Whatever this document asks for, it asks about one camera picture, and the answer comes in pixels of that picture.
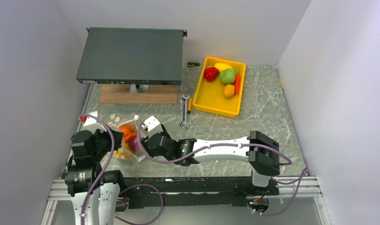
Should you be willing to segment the yellow bell pepper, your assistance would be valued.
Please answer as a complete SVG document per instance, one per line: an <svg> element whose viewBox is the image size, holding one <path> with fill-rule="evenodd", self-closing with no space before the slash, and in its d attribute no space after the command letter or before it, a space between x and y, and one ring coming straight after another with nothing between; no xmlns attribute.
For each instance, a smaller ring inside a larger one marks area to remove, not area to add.
<svg viewBox="0 0 380 225"><path fill-rule="evenodd" d="M127 151L126 149L117 150L117 152L114 153L114 156L115 158L123 160L130 160L132 157L131 152Z"/></svg>

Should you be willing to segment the purple onion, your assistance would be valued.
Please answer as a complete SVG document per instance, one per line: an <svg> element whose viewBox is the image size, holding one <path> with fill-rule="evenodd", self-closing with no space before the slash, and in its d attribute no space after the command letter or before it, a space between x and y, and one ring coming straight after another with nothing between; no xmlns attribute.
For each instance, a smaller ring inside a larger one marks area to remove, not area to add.
<svg viewBox="0 0 380 225"><path fill-rule="evenodd" d="M139 152L141 152L141 148L140 148L140 144L137 140L137 136L133 136L130 139L128 146L129 146L129 148L133 154L138 154Z"/></svg>

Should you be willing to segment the clear spotted zip top bag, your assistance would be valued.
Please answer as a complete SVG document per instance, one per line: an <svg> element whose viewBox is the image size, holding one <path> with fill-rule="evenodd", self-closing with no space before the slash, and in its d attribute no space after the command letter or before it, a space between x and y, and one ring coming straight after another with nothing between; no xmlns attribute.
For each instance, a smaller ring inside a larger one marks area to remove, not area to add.
<svg viewBox="0 0 380 225"><path fill-rule="evenodd" d="M113 154L115 158L133 162L140 162L145 158L137 141L139 119L139 115L136 114L124 117L122 114L112 113L109 116L107 125L124 135L121 147Z"/></svg>

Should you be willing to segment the orange pumpkin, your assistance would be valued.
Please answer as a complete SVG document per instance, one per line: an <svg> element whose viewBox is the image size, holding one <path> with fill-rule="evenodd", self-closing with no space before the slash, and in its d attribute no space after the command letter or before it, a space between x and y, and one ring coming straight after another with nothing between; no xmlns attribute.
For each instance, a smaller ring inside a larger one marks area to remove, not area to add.
<svg viewBox="0 0 380 225"><path fill-rule="evenodd" d="M120 131L124 134L124 142L129 143L133 136L137 136L136 128L132 125L122 125L119 127Z"/></svg>

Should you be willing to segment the yellow potato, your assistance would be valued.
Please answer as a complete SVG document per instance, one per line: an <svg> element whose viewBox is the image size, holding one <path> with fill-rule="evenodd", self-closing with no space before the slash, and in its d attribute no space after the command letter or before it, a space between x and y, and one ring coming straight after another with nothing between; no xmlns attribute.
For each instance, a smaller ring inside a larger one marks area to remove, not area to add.
<svg viewBox="0 0 380 225"><path fill-rule="evenodd" d="M224 90L223 90L223 97L231 98L234 96L234 94L235 94L235 86L232 84L225 85Z"/></svg>

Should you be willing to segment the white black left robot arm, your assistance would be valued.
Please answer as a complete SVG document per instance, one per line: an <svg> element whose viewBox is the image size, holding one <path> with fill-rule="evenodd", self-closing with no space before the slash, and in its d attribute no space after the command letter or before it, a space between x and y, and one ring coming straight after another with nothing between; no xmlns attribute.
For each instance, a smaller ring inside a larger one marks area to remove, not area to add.
<svg viewBox="0 0 380 225"><path fill-rule="evenodd" d="M118 150L124 135L117 131L80 131L71 137L73 155L65 176L77 225L112 225L117 198L126 184L119 170L102 171L100 162Z"/></svg>

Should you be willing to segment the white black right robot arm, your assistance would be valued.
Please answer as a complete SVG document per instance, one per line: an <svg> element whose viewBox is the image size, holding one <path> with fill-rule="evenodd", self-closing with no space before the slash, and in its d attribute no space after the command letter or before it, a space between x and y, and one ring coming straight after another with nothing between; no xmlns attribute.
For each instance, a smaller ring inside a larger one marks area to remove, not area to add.
<svg viewBox="0 0 380 225"><path fill-rule="evenodd" d="M270 177L280 174L279 144L260 131L231 140L188 138L176 141L163 129L142 139L141 146L142 152L150 158L164 157L165 164L190 166L215 160L249 163L253 169L249 188L256 195L267 189Z"/></svg>

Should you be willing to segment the silver wrench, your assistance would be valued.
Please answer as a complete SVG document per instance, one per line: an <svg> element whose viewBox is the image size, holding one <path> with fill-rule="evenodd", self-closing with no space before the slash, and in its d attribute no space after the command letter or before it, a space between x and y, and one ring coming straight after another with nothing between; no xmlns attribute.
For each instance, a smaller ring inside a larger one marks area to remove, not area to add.
<svg viewBox="0 0 380 225"><path fill-rule="evenodd" d="M180 128L184 128L185 130L188 130L190 125L188 123L187 110L188 110L188 101L190 99L190 96L183 94L182 99L183 99L183 115L182 115L182 121L180 123Z"/></svg>

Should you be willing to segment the wooden board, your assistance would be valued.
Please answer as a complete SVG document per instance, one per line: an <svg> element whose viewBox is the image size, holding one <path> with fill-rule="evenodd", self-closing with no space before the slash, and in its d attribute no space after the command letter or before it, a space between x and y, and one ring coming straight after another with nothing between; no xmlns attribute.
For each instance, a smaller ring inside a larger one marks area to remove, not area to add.
<svg viewBox="0 0 380 225"><path fill-rule="evenodd" d="M148 93L130 93L129 84L103 84L99 104L176 104L179 86L148 85Z"/></svg>

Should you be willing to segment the metal server stand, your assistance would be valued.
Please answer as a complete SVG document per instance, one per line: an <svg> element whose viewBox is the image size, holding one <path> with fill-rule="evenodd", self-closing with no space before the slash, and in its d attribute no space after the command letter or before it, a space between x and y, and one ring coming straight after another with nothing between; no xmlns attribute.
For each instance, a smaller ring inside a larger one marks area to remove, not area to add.
<svg viewBox="0 0 380 225"><path fill-rule="evenodd" d="M130 93L148 93L149 86L145 84L131 84Z"/></svg>

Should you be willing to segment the yellow plastic tray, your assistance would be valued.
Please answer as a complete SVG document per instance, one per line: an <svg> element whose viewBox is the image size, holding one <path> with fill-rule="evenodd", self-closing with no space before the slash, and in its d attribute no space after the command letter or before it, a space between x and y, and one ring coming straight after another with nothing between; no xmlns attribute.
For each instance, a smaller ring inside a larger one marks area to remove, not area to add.
<svg viewBox="0 0 380 225"><path fill-rule="evenodd" d="M223 95L224 86L218 78L212 82L208 82L203 77L204 70L217 63L228 64L233 67L236 74L240 74L238 94L234 94L230 98L225 98ZM206 57L193 98L194 108L196 110L227 117L235 117L239 115L242 92L244 88L245 72L246 65L244 63L219 59L216 57Z"/></svg>

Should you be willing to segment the dark green rack server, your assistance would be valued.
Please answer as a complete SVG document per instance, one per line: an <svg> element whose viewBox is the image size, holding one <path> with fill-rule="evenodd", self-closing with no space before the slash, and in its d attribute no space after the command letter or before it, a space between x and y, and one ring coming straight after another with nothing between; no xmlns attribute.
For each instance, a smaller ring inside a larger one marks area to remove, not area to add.
<svg viewBox="0 0 380 225"><path fill-rule="evenodd" d="M78 82L181 85L186 30L91 27L87 31Z"/></svg>

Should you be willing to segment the green cabbage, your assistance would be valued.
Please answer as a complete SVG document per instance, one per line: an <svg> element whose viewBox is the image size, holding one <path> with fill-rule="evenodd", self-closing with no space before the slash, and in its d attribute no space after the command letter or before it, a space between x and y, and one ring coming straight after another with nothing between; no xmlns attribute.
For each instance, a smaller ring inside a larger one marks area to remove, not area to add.
<svg viewBox="0 0 380 225"><path fill-rule="evenodd" d="M234 83L236 80L236 72L233 68L227 68L219 74L219 81L223 85Z"/></svg>

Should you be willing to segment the yellow handled screwdriver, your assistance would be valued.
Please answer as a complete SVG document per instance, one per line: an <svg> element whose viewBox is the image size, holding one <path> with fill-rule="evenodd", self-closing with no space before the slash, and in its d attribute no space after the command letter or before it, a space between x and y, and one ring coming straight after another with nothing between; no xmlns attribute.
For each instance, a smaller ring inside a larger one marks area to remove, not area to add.
<svg viewBox="0 0 380 225"><path fill-rule="evenodd" d="M188 101L187 101L187 111L186 111L187 116L189 116L189 115L191 114L191 110L192 110L192 101L193 101L192 98L188 99Z"/></svg>

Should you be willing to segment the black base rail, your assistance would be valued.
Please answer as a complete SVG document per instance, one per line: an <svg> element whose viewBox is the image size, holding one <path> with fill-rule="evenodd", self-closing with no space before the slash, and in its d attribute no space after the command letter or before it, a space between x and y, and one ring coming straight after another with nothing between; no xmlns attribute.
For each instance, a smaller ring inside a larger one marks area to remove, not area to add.
<svg viewBox="0 0 380 225"><path fill-rule="evenodd" d="M279 195L275 182L270 180L267 187L256 187L250 176L125 178L124 186L128 190L119 197L128 200L130 209L161 205L244 207L252 197Z"/></svg>

